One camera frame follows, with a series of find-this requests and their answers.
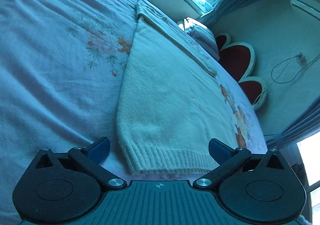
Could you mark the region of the cream knitted sweater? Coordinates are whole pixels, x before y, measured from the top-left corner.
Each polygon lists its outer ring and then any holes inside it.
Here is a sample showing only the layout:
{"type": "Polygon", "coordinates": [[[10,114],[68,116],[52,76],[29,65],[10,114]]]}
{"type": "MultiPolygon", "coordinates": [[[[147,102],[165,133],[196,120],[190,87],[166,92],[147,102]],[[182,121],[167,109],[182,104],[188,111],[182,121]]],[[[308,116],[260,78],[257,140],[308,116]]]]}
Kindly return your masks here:
{"type": "Polygon", "coordinates": [[[117,109],[132,174],[199,174],[216,167],[210,139],[238,146],[212,59],[166,16],[136,3],[137,27],[117,109]]]}

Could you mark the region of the red white scalloped headboard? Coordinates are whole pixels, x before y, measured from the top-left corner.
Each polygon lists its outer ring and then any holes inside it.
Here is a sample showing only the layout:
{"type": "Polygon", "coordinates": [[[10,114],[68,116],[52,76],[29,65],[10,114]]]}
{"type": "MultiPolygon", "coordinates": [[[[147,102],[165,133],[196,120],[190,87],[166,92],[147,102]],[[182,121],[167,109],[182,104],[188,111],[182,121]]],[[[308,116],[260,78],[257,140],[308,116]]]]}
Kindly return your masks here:
{"type": "Polygon", "coordinates": [[[228,33],[217,35],[215,40],[219,64],[238,83],[254,111],[258,111],[265,103],[267,84],[262,78],[252,75],[256,61],[253,47],[245,42],[232,43],[228,33]]]}

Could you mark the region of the floral light bed sheet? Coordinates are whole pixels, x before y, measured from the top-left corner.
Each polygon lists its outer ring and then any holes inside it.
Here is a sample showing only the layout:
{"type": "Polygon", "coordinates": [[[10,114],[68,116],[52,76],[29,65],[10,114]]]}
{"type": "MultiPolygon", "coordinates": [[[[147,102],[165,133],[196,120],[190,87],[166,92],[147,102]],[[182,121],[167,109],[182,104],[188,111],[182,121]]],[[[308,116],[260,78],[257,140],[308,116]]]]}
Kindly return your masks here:
{"type": "Polygon", "coordinates": [[[1,0],[1,224],[20,222],[12,191],[42,148],[106,136],[103,166],[133,179],[115,121],[137,1],[1,0]]]}

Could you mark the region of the striped folded pillow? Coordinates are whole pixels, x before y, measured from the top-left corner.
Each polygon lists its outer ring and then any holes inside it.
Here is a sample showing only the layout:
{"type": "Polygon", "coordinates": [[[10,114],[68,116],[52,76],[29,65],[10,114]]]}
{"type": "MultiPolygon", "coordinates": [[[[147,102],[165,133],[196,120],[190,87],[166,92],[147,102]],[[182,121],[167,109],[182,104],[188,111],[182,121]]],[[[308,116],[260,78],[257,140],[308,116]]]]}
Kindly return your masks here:
{"type": "Polygon", "coordinates": [[[210,54],[216,61],[219,61],[219,49],[214,34],[205,25],[197,20],[187,17],[178,21],[177,25],[187,33],[195,42],[210,54]]]}

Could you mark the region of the white air conditioner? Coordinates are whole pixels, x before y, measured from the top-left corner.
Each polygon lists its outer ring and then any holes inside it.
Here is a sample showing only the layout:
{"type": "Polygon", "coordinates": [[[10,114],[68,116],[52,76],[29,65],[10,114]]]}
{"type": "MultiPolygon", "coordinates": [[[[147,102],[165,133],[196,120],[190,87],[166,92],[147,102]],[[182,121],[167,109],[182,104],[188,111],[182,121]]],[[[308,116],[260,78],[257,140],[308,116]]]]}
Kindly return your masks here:
{"type": "Polygon", "coordinates": [[[290,0],[292,8],[319,20],[319,2],[315,0],[290,0]]]}

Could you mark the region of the wall socket with plug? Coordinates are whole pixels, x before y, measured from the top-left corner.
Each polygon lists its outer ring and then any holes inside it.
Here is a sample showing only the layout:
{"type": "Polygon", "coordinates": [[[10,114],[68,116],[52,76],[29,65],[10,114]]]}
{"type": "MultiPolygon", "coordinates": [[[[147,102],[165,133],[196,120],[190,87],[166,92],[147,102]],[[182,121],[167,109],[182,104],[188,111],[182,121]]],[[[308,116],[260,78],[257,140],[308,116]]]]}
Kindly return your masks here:
{"type": "Polygon", "coordinates": [[[302,52],[297,53],[295,55],[295,58],[300,65],[304,65],[306,63],[305,56],[303,55],[302,52]]]}

